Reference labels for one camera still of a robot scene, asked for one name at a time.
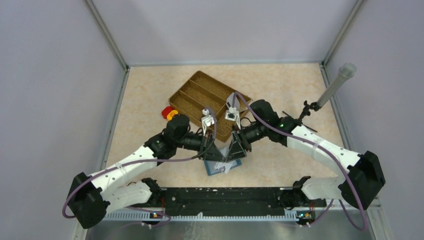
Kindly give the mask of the grey striped card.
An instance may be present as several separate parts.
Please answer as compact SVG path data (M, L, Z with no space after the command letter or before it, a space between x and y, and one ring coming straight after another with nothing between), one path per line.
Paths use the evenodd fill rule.
M229 162L228 160L229 148L226 146L226 147L220 148L219 151L222 154L220 162L222 163Z

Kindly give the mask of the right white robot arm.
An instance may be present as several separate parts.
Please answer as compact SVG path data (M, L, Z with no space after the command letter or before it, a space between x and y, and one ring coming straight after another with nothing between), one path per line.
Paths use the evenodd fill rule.
M332 170L335 177L304 176L293 184L293 200L307 206L316 199L344 200L357 209L368 209L386 183L378 156L358 153L320 137L291 116L279 117L269 102L260 99L250 105L254 121L236 129L233 139L250 152L252 143L268 138L274 143L300 151Z

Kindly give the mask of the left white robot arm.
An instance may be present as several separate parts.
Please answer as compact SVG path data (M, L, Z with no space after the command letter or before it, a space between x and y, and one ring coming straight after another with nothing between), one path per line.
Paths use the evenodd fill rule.
M179 148L197 154L181 159L182 162L205 159L212 150L217 135L217 119L212 117L213 129L203 134L191 131L190 119L177 114L158 134L149 138L136 151L115 164L98 172L77 174L70 185L62 207L66 219L76 219L83 229L90 229L115 210L145 203L154 207L160 202L160 193L153 180L125 186L132 178L162 163L177 163L174 155Z

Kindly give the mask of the blue card holder wallet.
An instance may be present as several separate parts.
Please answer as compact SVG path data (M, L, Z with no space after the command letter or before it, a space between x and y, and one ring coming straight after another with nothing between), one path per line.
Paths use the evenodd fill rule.
M218 162L206 160L204 161L205 170L208 176L213 176L220 173L227 174L230 170L242 165L240 159L232 160L230 162Z

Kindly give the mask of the silver patterned card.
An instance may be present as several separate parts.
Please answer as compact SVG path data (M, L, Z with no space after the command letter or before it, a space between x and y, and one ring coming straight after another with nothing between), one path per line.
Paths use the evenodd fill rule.
M215 173L225 173L227 174L231 168L234 165L234 161L230 161L230 162L217 162L214 167L213 170Z

